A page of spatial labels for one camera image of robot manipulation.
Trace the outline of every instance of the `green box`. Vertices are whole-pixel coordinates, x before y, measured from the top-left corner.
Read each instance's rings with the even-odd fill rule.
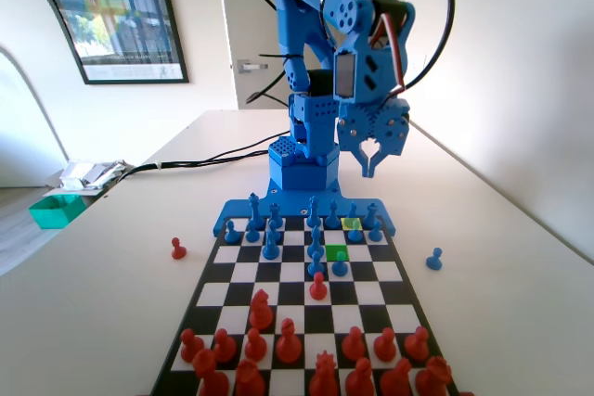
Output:
[[[42,229],[62,229],[85,209],[80,195],[53,195],[33,204],[29,212]]]

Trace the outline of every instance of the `black square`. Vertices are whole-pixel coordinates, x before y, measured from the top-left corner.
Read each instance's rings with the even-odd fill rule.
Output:
[[[242,246],[239,248],[238,263],[258,263],[261,250],[260,246]]]
[[[388,305],[411,304],[412,299],[405,282],[380,282],[383,300]]]
[[[330,282],[330,301],[333,305],[357,305],[355,283]]]
[[[304,313],[307,334],[334,332],[331,306],[305,306]]]
[[[274,352],[272,355],[272,369],[273,370],[274,369],[277,369],[277,370],[289,370],[289,369],[303,370],[305,368],[305,353],[303,351],[303,349],[305,348],[305,336],[303,334],[296,334],[295,336],[297,336],[299,338],[299,340],[301,341],[301,355],[292,364],[285,364],[278,359],[277,353]],[[276,334],[274,345],[268,345],[268,348],[275,349],[277,347],[277,342],[280,339],[280,337],[281,337],[280,334]]]
[[[222,306],[194,307],[190,311],[186,327],[192,328],[197,336],[201,334],[214,334],[222,309]]]
[[[381,333],[387,326],[392,326],[390,315],[384,305],[359,305],[363,330],[366,333]]]
[[[305,249],[301,246],[283,246],[282,261],[292,263],[305,262]]]
[[[372,262],[351,262],[353,280],[356,282],[377,282],[378,276]]]
[[[250,306],[252,294],[253,283],[229,283],[225,306]]]
[[[235,263],[212,263],[204,268],[202,278],[204,283],[228,283],[235,269]]]
[[[305,288],[302,282],[278,284],[279,305],[305,305]]]
[[[258,263],[256,282],[277,282],[280,280],[280,265],[282,263]]]

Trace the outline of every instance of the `red pawn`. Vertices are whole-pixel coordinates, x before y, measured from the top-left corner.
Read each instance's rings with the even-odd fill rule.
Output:
[[[235,379],[235,396],[264,396],[264,379],[253,361],[241,361],[235,371]]]
[[[334,356],[326,350],[317,355],[316,373],[309,381],[310,396],[338,396],[338,382],[334,376]]]
[[[324,275],[318,271],[314,274],[314,284],[309,287],[309,295],[315,300],[322,300],[327,293],[328,290],[324,285]]]
[[[412,366],[407,358],[400,359],[394,370],[381,375],[380,389],[383,396],[410,396],[408,372]]]
[[[416,361],[424,361],[429,357],[429,347],[427,347],[427,339],[429,332],[422,326],[419,326],[415,334],[407,336],[405,339],[405,350],[407,354]]]
[[[292,364],[301,356],[302,344],[300,339],[295,336],[295,324],[291,319],[282,321],[280,329],[282,336],[278,339],[275,351],[277,357],[285,364]]]
[[[415,377],[415,387],[419,396],[446,396],[446,385],[452,381],[452,370],[446,359],[435,356],[427,361],[426,369]]]
[[[356,326],[353,326],[349,335],[342,340],[342,353],[351,361],[356,361],[365,354],[361,330]]]
[[[180,260],[186,257],[186,248],[179,244],[179,238],[174,237],[171,239],[171,244],[174,245],[174,250],[171,251],[171,256],[176,259]]]
[[[272,324],[273,314],[268,306],[268,294],[263,289],[255,293],[250,303],[250,324],[259,330],[267,329]]]
[[[390,362],[396,357],[396,346],[394,345],[394,331],[386,327],[381,332],[381,336],[373,342],[373,350],[378,359],[384,362]]]
[[[344,386],[346,396],[373,396],[375,394],[371,382],[371,364],[367,357],[356,361],[355,371],[346,377]]]
[[[229,391],[229,379],[220,371],[215,371],[212,350],[200,351],[192,361],[196,375],[203,380],[199,396],[226,396]]]
[[[255,362],[261,361],[266,355],[268,345],[265,339],[260,336],[260,331],[256,328],[251,328],[248,331],[248,343],[245,346],[245,355]]]
[[[238,348],[235,339],[226,333],[226,329],[221,328],[214,333],[214,340],[216,342],[214,345],[214,358],[216,362],[221,364],[229,362],[235,356],[235,351]]]
[[[204,348],[204,340],[198,336],[194,336],[194,331],[192,331],[192,328],[186,328],[184,331],[182,331],[180,338],[184,344],[182,346],[181,352],[182,359],[190,363],[198,351]]]

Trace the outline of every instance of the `white wall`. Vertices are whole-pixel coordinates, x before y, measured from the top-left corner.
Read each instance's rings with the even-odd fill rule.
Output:
[[[446,0],[408,0],[408,79],[431,56]],[[447,48],[406,92],[411,119],[594,257],[594,0],[457,0]]]
[[[190,84],[85,85],[46,0],[0,0],[0,46],[29,77],[71,159],[140,163],[206,109],[237,107],[221,0],[172,3]]]

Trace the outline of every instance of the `white square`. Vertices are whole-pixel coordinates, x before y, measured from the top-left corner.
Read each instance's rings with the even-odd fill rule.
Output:
[[[238,260],[239,246],[220,246],[214,257],[215,263],[235,263]]]
[[[285,262],[280,265],[281,282],[303,282],[303,263]]]
[[[202,288],[196,306],[223,306],[225,304],[228,283],[207,283]]]
[[[245,334],[249,316],[249,306],[224,306],[216,329],[224,328],[227,334]]]
[[[371,262],[371,254],[367,245],[347,245],[349,262]]]
[[[272,370],[270,373],[270,391],[274,396],[303,395],[305,370]]]
[[[278,282],[256,282],[253,284],[252,297],[263,289],[268,294],[268,306],[278,304]]]
[[[260,335],[266,341],[266,354],[262,359],[260,359],[258,364],[259,370],[269,370],[272,368],[272,355],[275,352],[275,335],[274,334],[261,334]],[[245,346],[248,344],[248,335],[245,335],[243,338],[243,348],[241,349],[241,356],[239,357],[239,361],[241,362],[243,359],[246,358],[245,355]]]
[[[335,333],[348,333],[353,326],[364,331],[358,305],[332,305],[332,320]]]
[[[304,292],[305,292],[305,304],[306,305],[310,305],[310,306],[319,306],[319,305],[330,305],[331,301],[330,301],[330,290],[329,290],[329,285],[328,282],[324,282],[324,285],[326,285],[326,296],[324,297],[324,299],[322,300],[316,300],[314,299],[311,294],[309,293],[309,287],[311,287],[314,284],[314,282],[304,282]]]
[[[295,324],[295,334],[303,334],[305,332],[305,308],[302,305],[279,305],[277,307],[275,333],[282,333],[282,321],[286,318],[290,318]]]
[[[202,340],[204,340],[204,348],[211,348],[213,345],[214,336],[207,334],[205,336],[200,336]],[[182,347],[184,346],[183,343],[179,344],[179,349],[177,350],[177,355],[175,356],[174,362],[171,364],[171,371],[194,371],[194,367],[192,366],[192,362],[188,363],[182,359]]]
[[[324,231],[325,245],[346,245],[346,243],[343,231]]]
[[[375,350],[373,349],[373,342],[381,336],[381,333],[366,333],[365,334],[365,342],[368,344],[368,351],[369,351],[369,361],[371,362],[371,368],[374,370],[378,369],[387,369],[387,368],[394,368],[396,363],[402,359],[402,354],[398,345],[396,343],[396,337],[394,337],[394,345],[396,346],[396,356],[390,362],[382,361],[378,356],[375,355]]]
[[[355,282],[356,299],[360,305],[383,305],[379,282]]]
[[[258,272],[258,263],[235,263],[231,283],[253,283]]]
[[[412,305],[386,305],[395,333],[414,333],[420,326]]]
[[[302,246],[305,244],[305,232],[285,231],[285,238],[282,243],[285,246]]]
[[[315,370],[317,355],[324,351],[328,354],[334,354],[334,362],[336,362],[336,340],[333,334],[306,334],[303,347],[306,369]]]
[[[395,262],[374,262],[373,267],[381,282],[402,282],[402,276]]]

